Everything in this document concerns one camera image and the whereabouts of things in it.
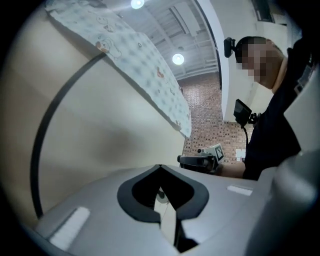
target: patterned cloth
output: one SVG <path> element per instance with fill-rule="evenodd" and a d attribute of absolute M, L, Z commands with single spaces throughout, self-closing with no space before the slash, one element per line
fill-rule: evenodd
<path fill-rule="evenodd" d="M 175 129 L 190 136 L 188 103 L 166 61 L 144 33 L 135 32 L 99 0 L 48 0 L 45 9 L 106 53 L 150 96 Z"/>

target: round ceiling lamp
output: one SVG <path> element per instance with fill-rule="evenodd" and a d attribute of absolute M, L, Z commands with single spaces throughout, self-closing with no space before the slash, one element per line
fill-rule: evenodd
<path fill-rule="evenodd" d="M 173 55 L 172 61 L 176 65 L 181 65 L 182 63 L 184 63 L 185 57 L 180 53 L 176 53 L 175 55 Z"/>
<path fill-rule="evenodd" d="M 139 9 L 144 6 L 145 0 L 131 0 L 131 7 L 133 9 Z"/>

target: small monitor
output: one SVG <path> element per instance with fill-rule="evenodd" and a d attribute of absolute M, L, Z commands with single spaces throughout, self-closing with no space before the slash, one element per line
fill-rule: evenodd
<path fill-rule="evenodd" d="M 235 117 L 235 121 L 244 127 L 249 121 L 252 110 L 244 104 L 240 99 L 235 101 L 234 112 L 233 115 Z"/>

